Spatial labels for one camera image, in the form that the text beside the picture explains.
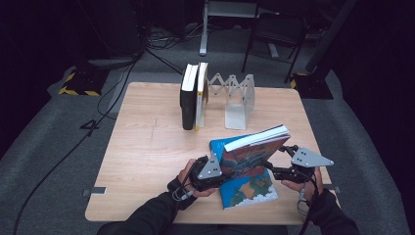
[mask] table leg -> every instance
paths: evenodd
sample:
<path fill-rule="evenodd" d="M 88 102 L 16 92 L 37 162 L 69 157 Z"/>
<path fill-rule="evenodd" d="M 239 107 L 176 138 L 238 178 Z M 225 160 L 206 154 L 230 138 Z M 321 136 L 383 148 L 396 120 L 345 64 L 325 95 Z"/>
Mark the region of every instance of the table leg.
<path fill-rule="evenodd" d="M 204 31 L 201 39 L 200 56 L 205 56 L 208 52 L 208 0 L 205 1 L 204 7 Z"/>

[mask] cable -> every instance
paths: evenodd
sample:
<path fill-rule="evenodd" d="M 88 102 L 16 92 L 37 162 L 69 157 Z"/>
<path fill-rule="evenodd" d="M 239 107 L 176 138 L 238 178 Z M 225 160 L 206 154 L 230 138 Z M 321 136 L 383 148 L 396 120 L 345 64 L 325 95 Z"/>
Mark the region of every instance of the cable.
<path fill-rule="evenodd" d="M 80 9 L 82 10 L 82 13 L 85 15 L 86 19 L 89 21 L 89 23 L 91 24 L 92 28 L 94 29 L 95 33 L 97 34 L 98 38 L 100 39 L 100 41 L 112 52 L 116 53 L 117 55 L 120 56 L 135 56 L 135 55 L 127 55 L 127 54 L 123 54 L 123 53 L 119 53 L 117 50 L 114 50 L 111 46 L 109 46 L 105 40 L 101 37 L 100 33 L 98 32 L 97 28 L 95 27 L 95 25 L 92 23 L 91 18 L 89 18 L 88 14 L 86 13 L 85 9 L 83 8 L 82 4 L 79 2 L 79 0 L 76 0 L 77 4 L 79 5 Z"/>
<path fill-rule="evenodd" d="M 36 190 L 42 185 L 42 183 L 49 177 L 49 175 L 61 164 L 64 162 L 64 160 L 66 160 L 70 154 L 77 148 L 79 147 L 79 145 L 91 134 L 91 132 L 95 129 L 95 127 L 98 126 L 98 124 L 101 123 L 101 121 L 107 116 L 107 114 L 113 109 L 113 107 L 115 106 L 116 102 L 118 101 L 119 97 L 121 96 L 122 90 L 125 87 L 125 84 L 128 80 L 128 77 L 131 73 L 132 68 L 135 66 L 135 64 L 137 63 L 138 60 L 136 60 L 134 62 L 134 64 L 130 67 L 127 77 L 124 81 L 124 84 L 121 88 L 121 92 L 119 92 L 118 97 L 116 97 L 114 103 L 111 105 L 111 107 L 107 110 L 107 112 L 105 113 L 104 116 L 102 116 L 92 127 L 91 129 L 64 155 L 63 158 L 61 158 L 46 174 L 45 176 L 43 176 L 43 178 L 36 184 L 36 186 L 31 190 L 30 194 L 27 196 L 27 198 L 25 199 L 23 205 L 21 206 L 21 209 L 19 210 L 18 216 L 15 220 L 15 227 L 13 230 L 13 234 L 16 235 L 18 232 L 18 227 L 19 227 L 19 222 L 21 220 L 24 208 L 26 207 L 27 203 L 30 201 L 31 197 L 34 195 L 34 193 L 36 192 Z"/>
<path fill-rule="evenodd" d="M 195 162 L 192 164 L 192 166 L 190 167 L 189 171 L 187 171 L 186 176 L 185 176 L 185 177 L 184 177 L 184 179 L 183 179 L 183 182 L 181 182 L 180 187 L 176 188 L 176 190 L 174 190 L 174 192 L 171 194 L 171 197 L 172 197 L 175 201 L 180 202 L 180 201 L 186 200 L 186 199 L 188 199 L 190 196 L 192 196 L 193 192 L 192 192 L 192 193 L 190 193 L 191 191 L 189 192 L 189 191 L 186 189 L 186 186 L 191 185 L 191 183 L 186 184 L 186 185 L 185 185 L 185 183 L 186 183 L 187 179 L 189 178 L 189 175 L 190 175 L 190 173 L 192 172 L 192 170 L 193 170 L 193 168 L 195 167 L 195 164 L 196 164 L 197 162 L 198 162 L 198 161 L 195 161 Z M 183 193 L 183 196 L 181 196 L 181 197 L 179 197 L 179 196 L 177 195 L 177 192 L 178 192 L 179 190 L 181 190 L 181 192 Z"/>
<path fill-rule="evenodd" d="M 131 66 L 134 63 L 134 61 L 137 59 L 138 59 L 137 57 L 134 57 L 126 62 L 117 62 L 117 63 L 110 63 L 110 64 L 102 64 L 102 65 L 92 64 L 92 63 L 90 64 L 98 70 L 109 70 L 110 71 L 110 70 L 116 70 L 119 68 Z"/>
<path fill-rule="evenodd" d="M 180 67 L 178 67 L 177 65 L 171 64 L 171 62 L 169 62 L 168 60 L 161 58 L 157 55 L 155 55 L 153 52 L 151 52 L 149 49 L 146 48 L 146 51 L 148 53 L 150 53 L 150 55 L 156 57 L 157 59 L 159 59 L 161 62 L 163 62 L 164 64 L 166 64 L 167 66 L 169 66 L 170 68 L 172 68 L 174 71 L 177 71 L 177 73 L 179 74 L 183 74 L 183 69 L 181 69 Z"/>
<path fill-rule="evenodd" d="M 304 198 L 304 194 L 305 194 L 305 182 L 302 184 L 302 188 L 300 190 L 300 194 L 299 194 L 299 200 L 297 201 L 297 211 L 299 212 L 299 214 L 301 215 L 307 215 L 307 211 L 303 210 L 300 205 L 301 203 L 307 203 L 308 200 L 306 200 Z"/>
<path fill-rule="evenodd" d="M 190 40 L 192 40 L 196 37 L 202 36 L 201 34 L 192 36 L 192 34 L 194 32 L 196 32 L 198 29 L 200 29 L 202 26 L 203 26 L 203 24 L 199 24 L 197 27 L 195 27 L 190 32 L 188 32 L 187 35 L 184 37 L 184 38 L 188 38 L 188 39 L 184 39 L 184 40 L 180 40 L 180 38 L 173 37 L 173 36 L 164 36 L 164 33 L 162 31 L 152 32 L 152 35 L 150 35 L 150 37 L 147 40 L 147 42 L 148 42 L 147 47 L 151 48 L 151 49 L 155 49 L 155 50 L 170 49 L 173 46 L 177 45 L 178 43 L 188 42 L 188 41 L 190 41 Z M 157 41 L 164 41 L 164 45 L 157 46 L 153 43 L 153 42 L 157 42 Z"/>
<path fill-rule="evenodd" d="M 128 67 L 124 70 L 124 72 L 122 73 L 122 76 L 121 76 L 121 79 L 113 86 L 113 87 L 111 87 L 111 89 L 109 90 L 109 91 L 107 91 L 104 95 L 103 95 L 103 97 L 100 99 L 100 101 L 98 102 L 98 105 L 97 105 L 97 111 L 98 111 L 98 113 L 100 114 L 100 115 L 102 115 L 102 116 L 105 116 L 105 117 L 107 117 L 107 118 L 109 118 L 109 119 L 116 119 L 115 117 L 110 117 L 110 116 L 108 116 L 108 115 L 106 115 L 106 114 L 104 114 L 104 113 L 102 113 L 101 111 L 100 111 L 100 104 L 101 104 L 101 102 L 104 100 L 104 97 L 106 97 L 108 94 L 110 94 L 110 92 L 112 91 L 112 90 L 114 90 L 121 82 L 122 82 L 122 80 L 123 80 L 123 78 L 124 78 L 124 74 L 125 74 L 125 72 L 128 70 Z"/>
<path fill-rule="evenodd" d="M 305 217 L 304 224 L 302 225 L 301 231 L 300 231 L 300 233 L 299 233 L 299 235 L 303 235 L 303 234 L 305 233 L 305 230 L 307 229 L 308 223 L 309 223 L 309 221 L 310 221 L 310 212 L 312 212 L 312 209 L 313 209 L 313 206 L 314 206 L 313 202 L 314 202 L 314 201 L 318 198 L 319 193 L 318 193 L 317 182 L 316 182 L 316 181 L 315 181 L 312 177 L 309 177 L 309 176 L 307 176 L 306 174 L 304 174 L 304 173 L 302 173 L 302 172 L 300 172 L 300 171 L 298 171 L 298 170 L 297 170 L 297 173 L 298 173 L 298 174 L 300 174 L 300 175 L 302 175 L 302 176 L 304 176 L 304 177 L 305 177 L 305 178 L 307 178 L 309 181 L 311 181 L 311 183 L 312 183 L 312 184 L 313 184 L 313 186 L 314 186 L 314 194 L 313 194 L 313 196 L 312 196 L 311 202 L 309 203 L 308 214 L 307 214 L 307 216 Z"/>

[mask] black book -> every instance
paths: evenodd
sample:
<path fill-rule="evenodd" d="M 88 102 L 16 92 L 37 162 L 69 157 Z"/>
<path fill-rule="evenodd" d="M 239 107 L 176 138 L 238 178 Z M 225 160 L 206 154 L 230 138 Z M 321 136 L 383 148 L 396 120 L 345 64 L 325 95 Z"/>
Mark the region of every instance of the black book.
<path fill-rule="evenodd" d="M 180 88 L 180 107 L 183 129 L 193 129 L 196 117 L 198 65 L 187 65 Z"/>

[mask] forearm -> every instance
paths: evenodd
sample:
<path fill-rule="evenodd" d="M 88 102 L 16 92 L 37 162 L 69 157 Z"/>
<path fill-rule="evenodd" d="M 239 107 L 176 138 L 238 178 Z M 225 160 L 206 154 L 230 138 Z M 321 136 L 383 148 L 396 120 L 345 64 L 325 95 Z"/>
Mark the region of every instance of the forearm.
<path fill-rule="evenodd" d="M 177 215 L 177 202 L 168 192 L 138 208 L 117 230 L 122 235 L 159 235 Z"/>
<path fill-rule="evenodd" d="M 360 234 L 355 222 L 337 205 L 336 196 L 327 189 L 312 206 L 310 220 L 320 226 L 323 235 Z"/>

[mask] wooden table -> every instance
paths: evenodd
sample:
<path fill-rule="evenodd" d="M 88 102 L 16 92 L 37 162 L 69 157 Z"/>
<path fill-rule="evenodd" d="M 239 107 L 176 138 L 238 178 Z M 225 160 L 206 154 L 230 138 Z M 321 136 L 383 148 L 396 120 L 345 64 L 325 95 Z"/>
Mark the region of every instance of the wooden table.
<path fill-rule="evenodd" d="M 300 96 L 294 89 L 255 88 L 255 106 L 247 130 L 224 127 L 225 93 L 209 94 L 205 127 L 184 130 L 179 107 L 179 84 L 132 82 L 128 86 L 95 187 L 107 187 L 104 195 L 92 195 L 85 216 L 93 221 L 127 219 L 147 200 L 166 191 L 189 159 L 209 155 L 211 139 L 253 133 L 285 124 L 299 145 L 319 153 Z M 277 152 L 274 166 L 289 167 L 290 156 Z M 322 167 L 324 183 L 331 183 Z M 299 193 L 274 180 L 279 199 L 273 202 L 224 210 L 219 193 L 200 198 L 176 223 L 302 224 L 297 211 Z"/>

